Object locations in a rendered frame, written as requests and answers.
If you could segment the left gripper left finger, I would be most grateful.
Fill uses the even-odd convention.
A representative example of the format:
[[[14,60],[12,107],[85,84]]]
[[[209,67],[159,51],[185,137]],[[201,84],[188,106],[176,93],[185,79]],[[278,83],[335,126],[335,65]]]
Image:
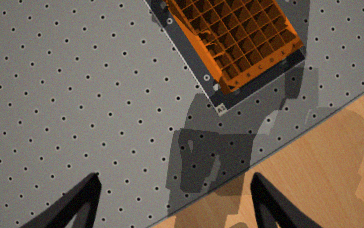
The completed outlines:
[[[102,185],[90,173],[38,216],[20,228],[65,228],[76,215],[71,228],[93,228]]]

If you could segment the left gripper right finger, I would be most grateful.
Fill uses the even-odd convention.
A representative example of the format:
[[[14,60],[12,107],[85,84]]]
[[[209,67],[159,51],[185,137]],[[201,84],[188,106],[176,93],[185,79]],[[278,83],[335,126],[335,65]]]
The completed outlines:
[[[278,228],[277,225],[280,228],[323,228],[300,211],[260,172],[254,173],[250,190],[258,228]]]

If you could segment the orange tube rack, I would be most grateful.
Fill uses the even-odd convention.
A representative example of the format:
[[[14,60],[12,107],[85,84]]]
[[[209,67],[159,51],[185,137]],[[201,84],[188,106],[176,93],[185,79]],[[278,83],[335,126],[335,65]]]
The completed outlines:
[[[275,0],[162,1],[224,95],[304,46]]]

